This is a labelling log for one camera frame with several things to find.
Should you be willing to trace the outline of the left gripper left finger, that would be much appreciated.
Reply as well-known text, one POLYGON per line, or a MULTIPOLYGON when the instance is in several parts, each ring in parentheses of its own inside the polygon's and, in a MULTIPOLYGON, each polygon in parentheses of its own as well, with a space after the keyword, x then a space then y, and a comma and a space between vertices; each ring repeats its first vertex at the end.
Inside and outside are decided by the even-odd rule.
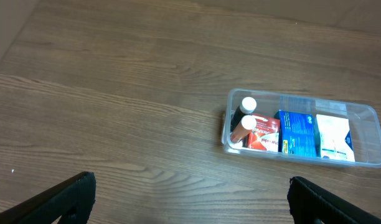
POLYGON ((86 223, 96 195, 96 178, 81 172, 0 213, 0 223, 86 223))

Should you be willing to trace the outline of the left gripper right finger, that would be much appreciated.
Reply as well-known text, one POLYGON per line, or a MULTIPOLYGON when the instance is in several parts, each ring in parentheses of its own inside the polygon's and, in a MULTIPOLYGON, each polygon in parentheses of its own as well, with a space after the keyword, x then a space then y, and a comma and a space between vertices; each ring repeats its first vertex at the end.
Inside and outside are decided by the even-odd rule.
POLYGON ((295 223, 381 223, 381 219, 304 177, 289 180, 287 199, 295 223))

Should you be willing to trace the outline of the blue lozenge box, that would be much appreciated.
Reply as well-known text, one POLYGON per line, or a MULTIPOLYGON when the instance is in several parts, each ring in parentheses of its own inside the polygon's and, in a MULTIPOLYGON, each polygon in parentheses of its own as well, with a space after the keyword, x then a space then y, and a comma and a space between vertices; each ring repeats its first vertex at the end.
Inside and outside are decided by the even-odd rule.
POLYGON ((314 138, 314 118, 311 114, 279 110, 279 151, 304 157, 317 157, 314 138))

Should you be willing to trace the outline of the red white medicine box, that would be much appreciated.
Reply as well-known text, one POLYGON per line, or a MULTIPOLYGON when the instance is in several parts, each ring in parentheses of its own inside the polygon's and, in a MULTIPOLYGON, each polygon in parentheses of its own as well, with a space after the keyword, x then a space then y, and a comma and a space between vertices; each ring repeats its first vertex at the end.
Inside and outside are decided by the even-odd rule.
POLYGON ((247 148, 253 150, 278 152, 280 120, 252 114, 256 120, 256 126, 248 135, 247 148))

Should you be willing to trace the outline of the orange tube white cap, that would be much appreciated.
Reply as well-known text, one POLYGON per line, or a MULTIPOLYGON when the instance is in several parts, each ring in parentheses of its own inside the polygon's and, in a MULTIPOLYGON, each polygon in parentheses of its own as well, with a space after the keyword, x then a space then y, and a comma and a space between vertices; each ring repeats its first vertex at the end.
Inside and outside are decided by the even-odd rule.
POLYGON ((256 127, 256 119, 252 115, 244 116, 241 121, 237 124, 235 129, 230 135, 230 140, 232 143, 236 144, 242 141, 247 135, 249 135, 256 127))

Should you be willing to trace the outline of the black bottle white cap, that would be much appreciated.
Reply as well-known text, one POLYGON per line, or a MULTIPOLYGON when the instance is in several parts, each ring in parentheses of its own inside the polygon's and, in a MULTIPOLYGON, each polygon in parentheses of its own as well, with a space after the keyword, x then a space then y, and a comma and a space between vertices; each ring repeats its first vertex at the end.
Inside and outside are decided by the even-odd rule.
POLYGON ((236 128, 236 126, 244 116, 252 114, 256 109, 256 106, 257 102, 254 98, 249 96, 245 97, 241 101, 240 105, 237 107, 232 116, 230 123, 230 131, 232 132, 236 128))

